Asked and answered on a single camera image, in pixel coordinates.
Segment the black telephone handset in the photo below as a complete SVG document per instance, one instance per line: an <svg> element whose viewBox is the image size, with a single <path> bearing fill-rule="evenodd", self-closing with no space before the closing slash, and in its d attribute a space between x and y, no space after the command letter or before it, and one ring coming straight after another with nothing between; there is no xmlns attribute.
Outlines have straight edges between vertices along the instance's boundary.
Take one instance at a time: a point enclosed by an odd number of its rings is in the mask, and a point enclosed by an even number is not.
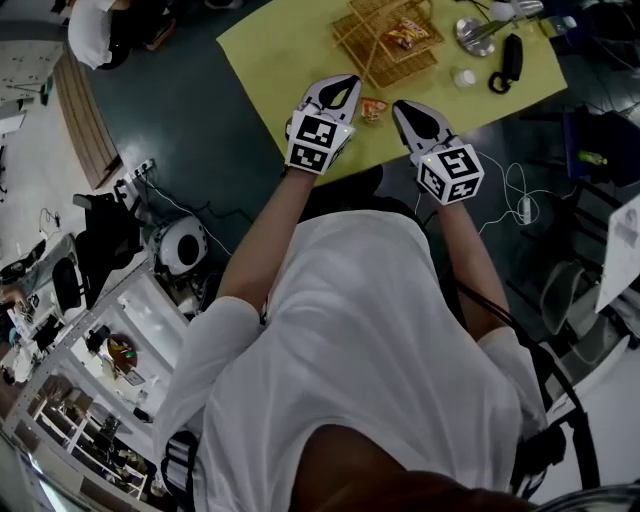
<svg viewBox="0 0 640 512"><path fill-rule="evenodd" d="M488 82L491 92L504 95L511 89L511 84L520 80L523 67L523 45L521 38L510 34L504 42L502 69L494 72Z"/></svg>

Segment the grey office chair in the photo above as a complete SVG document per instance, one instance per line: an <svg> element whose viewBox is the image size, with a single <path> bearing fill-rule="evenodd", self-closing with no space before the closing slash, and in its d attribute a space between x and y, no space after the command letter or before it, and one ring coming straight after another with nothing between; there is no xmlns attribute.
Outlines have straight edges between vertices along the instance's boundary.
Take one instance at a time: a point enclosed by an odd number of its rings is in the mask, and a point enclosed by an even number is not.
<svg viewBox="0 0 640 512"><path fill-rule="evenodd" d="M598 295L599 286L580 262L562 261L551 271L540 297L541 317L553 335L554 350L566 350L591 368L634 339L618 309L596 309Z"/></svg>

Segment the orange snack packet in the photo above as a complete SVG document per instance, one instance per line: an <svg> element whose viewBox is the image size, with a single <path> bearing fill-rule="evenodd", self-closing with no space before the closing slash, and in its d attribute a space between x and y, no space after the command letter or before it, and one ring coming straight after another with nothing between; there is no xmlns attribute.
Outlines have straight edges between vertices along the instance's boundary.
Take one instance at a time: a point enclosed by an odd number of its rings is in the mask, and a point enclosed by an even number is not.
<svg viewBox="0 0 640 512"><path fill-rule="evenodd" d="M385 41L392 42L405 50L411 50L418 42L430 36L430 32L425 27L409 18L402 18L393 29L383 34Z"/></svg>

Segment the person's right forearm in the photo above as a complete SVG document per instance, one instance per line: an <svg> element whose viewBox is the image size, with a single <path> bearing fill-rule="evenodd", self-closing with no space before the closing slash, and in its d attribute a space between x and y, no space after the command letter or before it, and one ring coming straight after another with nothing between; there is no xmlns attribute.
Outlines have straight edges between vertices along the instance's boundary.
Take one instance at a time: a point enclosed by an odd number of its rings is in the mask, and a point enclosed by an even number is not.
<svg viewBox="0 0 640 512"><path fill-rule="evenodd" d="M440 205L437 212L455 280L509 311L499 274L464 203ZM504 326L462 291L458 291L458 297L466 329L475 341Z"/></svg>

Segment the clear plastic bottle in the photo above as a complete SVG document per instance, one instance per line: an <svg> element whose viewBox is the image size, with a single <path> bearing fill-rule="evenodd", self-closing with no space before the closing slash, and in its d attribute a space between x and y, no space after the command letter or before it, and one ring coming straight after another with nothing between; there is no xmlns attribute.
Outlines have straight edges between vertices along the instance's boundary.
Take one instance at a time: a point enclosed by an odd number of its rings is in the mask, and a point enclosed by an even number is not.
<svg viewBox="0 0 640 512"><path fill-rule="evenodd" d="M572 16L549 16L539 21L540 28L544 35L555 38L565 35L568 31L577 26L577 22Z"/></svg>

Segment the white table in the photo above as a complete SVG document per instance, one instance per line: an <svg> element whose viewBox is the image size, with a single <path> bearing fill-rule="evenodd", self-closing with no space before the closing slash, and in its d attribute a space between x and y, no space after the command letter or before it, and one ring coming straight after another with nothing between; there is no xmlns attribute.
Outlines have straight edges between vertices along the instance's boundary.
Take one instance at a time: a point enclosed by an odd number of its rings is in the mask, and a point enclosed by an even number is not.
<svg viewBox="0 0 640 512"><path fill-rule="evenodd" d="M640 194L609 217L605 260L595 312L599 313L640 275Z"/></svg>

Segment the person's white shirt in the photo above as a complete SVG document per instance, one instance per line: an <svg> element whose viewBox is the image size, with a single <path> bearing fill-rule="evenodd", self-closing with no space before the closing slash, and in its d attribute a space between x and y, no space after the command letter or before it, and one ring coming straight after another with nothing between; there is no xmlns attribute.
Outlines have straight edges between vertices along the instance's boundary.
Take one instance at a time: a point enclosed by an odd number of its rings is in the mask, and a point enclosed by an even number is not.
<svg viewBox="0 0 640 512"><path fill-rule="evenodd" d="M222 297L197 316L154 418L154 456L192 427L200 510L286 512L303 448L329 424L408 470L494 491L546 424L529 351L509 327L468 334L403 215L305 221L265 315Z"/></svg>

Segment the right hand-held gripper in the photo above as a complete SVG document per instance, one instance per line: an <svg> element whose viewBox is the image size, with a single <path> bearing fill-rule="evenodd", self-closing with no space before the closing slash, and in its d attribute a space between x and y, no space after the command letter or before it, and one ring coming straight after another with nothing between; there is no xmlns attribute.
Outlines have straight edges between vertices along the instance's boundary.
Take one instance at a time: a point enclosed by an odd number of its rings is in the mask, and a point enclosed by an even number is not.
<svg viewBox="0 0 640 512"><path fill-rule="evenodd" d="M462 142L443 114L414 101L397 100L392 117L422 189L441 205L477 194L484 169L473 146Z"/></svg>

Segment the white metal shelf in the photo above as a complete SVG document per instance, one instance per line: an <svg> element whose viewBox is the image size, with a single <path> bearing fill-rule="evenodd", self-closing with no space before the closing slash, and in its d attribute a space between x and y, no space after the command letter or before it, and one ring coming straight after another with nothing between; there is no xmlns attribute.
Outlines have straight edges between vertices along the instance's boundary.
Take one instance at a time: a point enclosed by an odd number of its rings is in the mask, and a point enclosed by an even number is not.
<svg viewBox="0 0 640 512"><path fill-rule="evenodd" d="M152 420L166 395L188 321L147 261L109 277L92 309L62 313L53 285L37 295L31 323L13 320L22 337L18 386L0 428L30 450L37 470L93 510L157 512L152 481ZM129 337L138 354L128 374L107 343L85 346L106 325Z"/></svg>

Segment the blue chair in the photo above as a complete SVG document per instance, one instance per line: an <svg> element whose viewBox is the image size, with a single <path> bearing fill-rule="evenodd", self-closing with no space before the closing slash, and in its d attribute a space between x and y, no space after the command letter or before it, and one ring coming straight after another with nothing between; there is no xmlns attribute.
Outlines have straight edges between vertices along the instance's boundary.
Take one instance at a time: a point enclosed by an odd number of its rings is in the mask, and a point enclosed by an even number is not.
<svg viewBox="0 0 640 512"><path fill-rule="evenodd" d="M640 126L623 115L608 111L594 114L581 106L572 111L521 114L522 121L551 122L561 128L563 152L557 159L533 158L539 167L562 170L571 180L611 183L625 188L640 183ZM579 160L581 151L599 153L607 165Z"/></svg>

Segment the black office chair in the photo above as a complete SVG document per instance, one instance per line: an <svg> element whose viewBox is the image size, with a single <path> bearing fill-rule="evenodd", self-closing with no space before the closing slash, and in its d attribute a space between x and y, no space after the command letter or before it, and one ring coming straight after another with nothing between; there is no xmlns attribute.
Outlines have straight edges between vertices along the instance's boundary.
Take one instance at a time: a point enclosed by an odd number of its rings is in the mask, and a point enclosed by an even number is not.
<svg viewBox="0 0 640 512"><path fill-rule="evenodd" d="M136 197L127 205L126 181L116 181L106 194L73 196L85 212L86 229L75 237L76 252L60 259L52 279L62 313L97 303L111 273L125 269L143 250L140 231L144 222L136 217L142 203Z"/></svg>

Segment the red snack packet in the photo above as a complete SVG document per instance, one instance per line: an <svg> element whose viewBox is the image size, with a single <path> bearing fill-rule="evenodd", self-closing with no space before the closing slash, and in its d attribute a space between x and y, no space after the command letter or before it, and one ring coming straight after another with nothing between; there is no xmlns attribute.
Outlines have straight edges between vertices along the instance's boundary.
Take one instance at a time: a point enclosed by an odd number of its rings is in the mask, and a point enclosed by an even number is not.
<svg viewBox="0 0 640 512"><path fill-rule="evenodd" d="M360 115L368 123L377 123L388 109L388 103L375 98L360 99Z"/></svg>

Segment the wooden slatted board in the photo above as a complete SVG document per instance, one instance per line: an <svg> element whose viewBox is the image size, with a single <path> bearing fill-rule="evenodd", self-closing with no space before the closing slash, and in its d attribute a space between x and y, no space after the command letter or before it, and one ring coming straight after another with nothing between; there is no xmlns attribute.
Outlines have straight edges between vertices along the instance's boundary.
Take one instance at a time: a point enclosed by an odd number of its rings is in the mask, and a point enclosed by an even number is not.
<svg viewBox="0 0 640 512"><path fill-rule="evenodd" d="M120 169L122 160L95 102L85 67L67 45L53 78L72 146L89 186L96 190Z"/></svg>

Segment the black swivel chair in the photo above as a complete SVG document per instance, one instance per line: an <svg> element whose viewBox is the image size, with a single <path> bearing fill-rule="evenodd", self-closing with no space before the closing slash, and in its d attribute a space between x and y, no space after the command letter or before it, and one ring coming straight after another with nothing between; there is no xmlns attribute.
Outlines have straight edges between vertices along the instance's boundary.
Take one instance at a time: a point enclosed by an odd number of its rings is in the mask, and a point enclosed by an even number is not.
<svg viewBox="0 0 640 512"><path fill-rule="evenodd" d="M582 488L589 490L599 487L599 464L589 419L576 391L549 351L534 342L515 319L510 319L509 325L514 329L520 344L530 351L537 384L543 396L544 409L549 410L551 406L551 399L545 387L551 376L556 378L562 391L573 404L569 412L535 435L519 442L510 482L512 491L523 498L531 497L540 487L547 469L564 460L567 440L563 425L568 425L572 430Z"/></svg>

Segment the two-tier wicker basket rack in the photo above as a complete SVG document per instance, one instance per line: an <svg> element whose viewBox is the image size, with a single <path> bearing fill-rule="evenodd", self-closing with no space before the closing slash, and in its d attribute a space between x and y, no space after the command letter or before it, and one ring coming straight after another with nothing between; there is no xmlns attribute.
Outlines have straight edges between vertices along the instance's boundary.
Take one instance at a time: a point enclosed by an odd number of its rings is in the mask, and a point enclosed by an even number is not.
<svg viewBox="0 0 640 512"><path fill-rule="evenodd" d="M437 63L433 49L444 37L432 22L431 0L349 0L348 5L350 13L332 24L334 39L375 88L388 88ZM431 36L411 50L385 41L383 34L402 18L425 27Z"/></svg>

